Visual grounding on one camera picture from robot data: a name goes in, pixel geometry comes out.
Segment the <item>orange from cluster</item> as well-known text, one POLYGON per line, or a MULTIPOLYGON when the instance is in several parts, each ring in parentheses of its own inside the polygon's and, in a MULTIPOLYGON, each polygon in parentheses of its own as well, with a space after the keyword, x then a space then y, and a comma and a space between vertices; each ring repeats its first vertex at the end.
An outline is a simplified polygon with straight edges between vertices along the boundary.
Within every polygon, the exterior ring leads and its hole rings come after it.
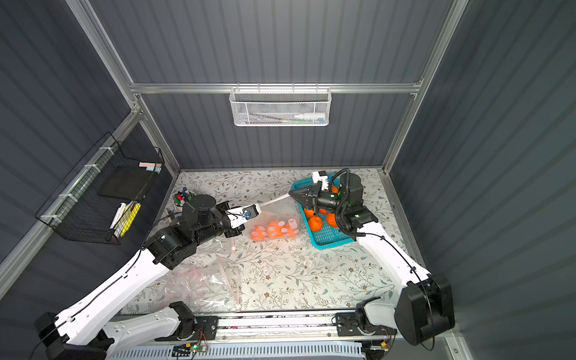
POLYGON ((338 223, 336 221, 336 217, 335 214, 327 214, 327 216, 325 216, 325 222, 333 228, 338 228, 338 223))

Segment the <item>clear pink-dotted zip-top bag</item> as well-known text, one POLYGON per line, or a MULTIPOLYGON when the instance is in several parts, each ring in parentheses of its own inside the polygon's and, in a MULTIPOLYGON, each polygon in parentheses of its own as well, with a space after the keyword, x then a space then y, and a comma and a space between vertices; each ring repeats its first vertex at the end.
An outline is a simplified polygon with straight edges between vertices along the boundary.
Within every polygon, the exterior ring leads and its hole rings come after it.
POLYGON ((163 276, 150 290, 156 311, 182 301, 194 313, 235 312, 241 309, 238 272, 229 258, 236 247, 223 238, 199 246, 196 253, 163 276))

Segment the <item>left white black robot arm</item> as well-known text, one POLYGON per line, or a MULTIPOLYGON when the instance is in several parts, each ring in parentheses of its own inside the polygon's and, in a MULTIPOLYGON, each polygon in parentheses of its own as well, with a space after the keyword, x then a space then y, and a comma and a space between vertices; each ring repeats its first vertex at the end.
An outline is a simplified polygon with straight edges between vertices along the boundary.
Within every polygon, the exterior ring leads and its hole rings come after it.
POLYGON ((36 320, 47 358, 108 359, 157 338, 188 341, 197 336, 202 327, 182 301, 122 322, 113 318, 135 295, 194 255, 202 243, 241 235, 245 223, 260 212, 257 204, 232 208, 210 195, 193 196, 180 216, 150 235, 120 270, 90 294, 36 320))

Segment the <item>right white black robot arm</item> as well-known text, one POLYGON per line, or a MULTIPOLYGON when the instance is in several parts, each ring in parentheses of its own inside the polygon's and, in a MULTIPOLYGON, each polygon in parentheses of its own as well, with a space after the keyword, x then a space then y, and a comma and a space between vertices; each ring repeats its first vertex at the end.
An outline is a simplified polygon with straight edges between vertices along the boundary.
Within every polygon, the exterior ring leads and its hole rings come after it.
POLYGON ((453 329, 452 287, 443 275, 419 265, 384 230, 364 204, 361 178, 349 169, 334 175, 315 172, 313 183, 289 191, 303 209, 334 215, 337 229, 363 247, 390 276, 398 292, 396 304, 371 298, 358 304, 358 327, 395 329, 414 346, 453 329))

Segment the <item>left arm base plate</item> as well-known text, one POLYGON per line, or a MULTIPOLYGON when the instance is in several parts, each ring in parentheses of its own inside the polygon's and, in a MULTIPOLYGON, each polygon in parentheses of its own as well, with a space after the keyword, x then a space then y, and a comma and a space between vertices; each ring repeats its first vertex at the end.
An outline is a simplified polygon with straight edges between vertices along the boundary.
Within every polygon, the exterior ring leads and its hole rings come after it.
POLYGON ((195 320, 183 320, 178 328, 169 336, 157 337, 160 341, 186 341, 198 342, 200 340, 212 341, 218 329, 218 316, 197 316, 195 320))

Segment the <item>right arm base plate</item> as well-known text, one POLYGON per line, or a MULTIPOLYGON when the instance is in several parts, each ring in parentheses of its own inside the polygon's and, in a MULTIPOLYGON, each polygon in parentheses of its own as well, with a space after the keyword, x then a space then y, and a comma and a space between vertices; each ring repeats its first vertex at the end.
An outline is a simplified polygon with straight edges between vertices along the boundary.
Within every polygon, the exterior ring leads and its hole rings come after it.
POLYGON ((336 313, 331 319, 331 323, 336 327, 339 337, 373 335, 394 337, 398 333, 395 328, 372 324, 363 313, 358 311, 336 313))

